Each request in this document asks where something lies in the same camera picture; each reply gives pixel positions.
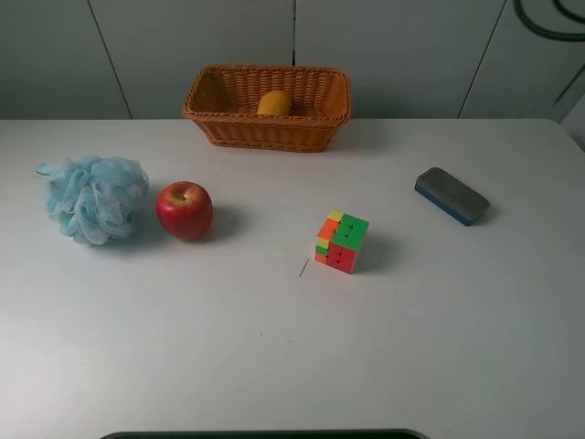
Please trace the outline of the orange mango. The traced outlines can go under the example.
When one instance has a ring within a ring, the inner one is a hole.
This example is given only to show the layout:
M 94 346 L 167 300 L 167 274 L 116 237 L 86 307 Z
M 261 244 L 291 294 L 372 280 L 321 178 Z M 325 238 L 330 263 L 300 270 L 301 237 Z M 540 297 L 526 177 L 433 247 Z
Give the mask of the orange mango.
M 286 91 L 272 90 L 264 94 L 258 104 L 258 115 L 288 116 L 292 107 L 292 100 Z

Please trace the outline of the blue mesh bath loofah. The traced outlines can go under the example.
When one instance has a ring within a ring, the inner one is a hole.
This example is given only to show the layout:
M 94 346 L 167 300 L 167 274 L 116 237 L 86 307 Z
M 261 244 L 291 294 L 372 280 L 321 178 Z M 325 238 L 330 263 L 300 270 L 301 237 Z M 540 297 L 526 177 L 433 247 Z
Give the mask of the blue mesh bath loofah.
M 149 195 L 140 163 L 121 157 L 86 155 L 60 164 L 40 164 L 46 179 L 45 211 L 62 235 L 102 246 L 133 235 Z

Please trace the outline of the multicoloured puzzle cube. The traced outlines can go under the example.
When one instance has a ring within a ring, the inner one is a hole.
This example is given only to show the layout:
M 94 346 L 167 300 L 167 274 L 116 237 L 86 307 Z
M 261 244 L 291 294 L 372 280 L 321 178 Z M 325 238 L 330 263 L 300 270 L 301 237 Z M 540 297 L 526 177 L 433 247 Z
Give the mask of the multicoloured puzzle cube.
M 331 210 L 315 238 L 314 259 L 344 273 L 354 271 L 369 222 Z

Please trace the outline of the grey blue board eraser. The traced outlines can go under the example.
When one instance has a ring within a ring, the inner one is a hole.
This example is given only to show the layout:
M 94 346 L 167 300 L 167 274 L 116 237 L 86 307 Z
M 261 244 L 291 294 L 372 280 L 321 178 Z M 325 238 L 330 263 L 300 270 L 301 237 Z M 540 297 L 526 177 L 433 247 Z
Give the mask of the grey blue board eraser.
M 436 166 L 417 177 L 414 190 L 464 226 L 472 225 L 491 206 L 484 196 Z

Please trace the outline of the red apple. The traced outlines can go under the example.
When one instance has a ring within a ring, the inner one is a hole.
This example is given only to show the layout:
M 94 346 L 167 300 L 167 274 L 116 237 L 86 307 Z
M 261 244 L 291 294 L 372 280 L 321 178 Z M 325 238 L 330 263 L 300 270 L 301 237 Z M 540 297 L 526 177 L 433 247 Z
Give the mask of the red apple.
M 190 181 L 177 181 L 165 187 L 156 198 L 155 211 L 163 229 L 183 241 L 202 238 L 209 231 L 214 214 L 208 192 Z

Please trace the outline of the orange wicker basket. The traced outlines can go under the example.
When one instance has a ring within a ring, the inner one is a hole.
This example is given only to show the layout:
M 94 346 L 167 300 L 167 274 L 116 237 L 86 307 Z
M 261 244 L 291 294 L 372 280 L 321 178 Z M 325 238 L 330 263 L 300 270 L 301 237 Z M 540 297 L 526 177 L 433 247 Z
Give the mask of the orange wicker basket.
M 290 98 L 285 115 L 258 113 L 272 91 Z M 351 117 L 350 80 L 335 68 L 212 65 L 198 73 L 182 114 L 213 145 L 322 152 Z

